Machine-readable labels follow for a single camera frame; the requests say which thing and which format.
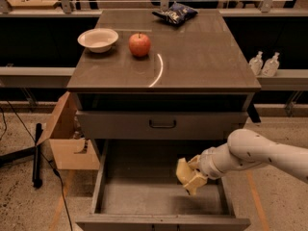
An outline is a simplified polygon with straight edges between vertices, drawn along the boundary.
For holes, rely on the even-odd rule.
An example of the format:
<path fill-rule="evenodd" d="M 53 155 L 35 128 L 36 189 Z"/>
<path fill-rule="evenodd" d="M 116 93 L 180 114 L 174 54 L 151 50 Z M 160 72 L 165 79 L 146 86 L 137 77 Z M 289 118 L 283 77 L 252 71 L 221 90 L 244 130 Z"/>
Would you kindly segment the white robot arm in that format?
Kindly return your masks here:
<path fill-rule="evenodd" d="M 233 131 L 227 143 L 210 147 L 188 162 L 178 160 L 176 176 L 190 195 L 209 179 L 217 180 L 229 171 L 241 171 L 263 165 L 276 167 L 308 182 L 308 150 L 271 141 L 247 129 Z"/>

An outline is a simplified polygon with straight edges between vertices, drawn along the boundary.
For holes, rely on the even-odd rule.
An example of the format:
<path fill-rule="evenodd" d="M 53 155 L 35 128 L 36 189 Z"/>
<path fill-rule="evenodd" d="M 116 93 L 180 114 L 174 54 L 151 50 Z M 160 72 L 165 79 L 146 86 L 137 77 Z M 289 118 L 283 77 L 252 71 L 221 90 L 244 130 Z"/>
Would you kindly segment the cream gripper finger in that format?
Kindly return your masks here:
<path fill-rule="evenodd" d="M 193 170 L 199 169 L 199 158 L 200 158 L 199 155 L 195 155 L 188 161 L 188 165 L 191 169 Z"/>
<path fill-rule="evenodd" d="M 188 181 L 183 184 L 183 187 L 186 189 L 189 195 L 196 195 L 197 190 L 206 185 L 207 181 L 208 177 L 197 171 Z"/>

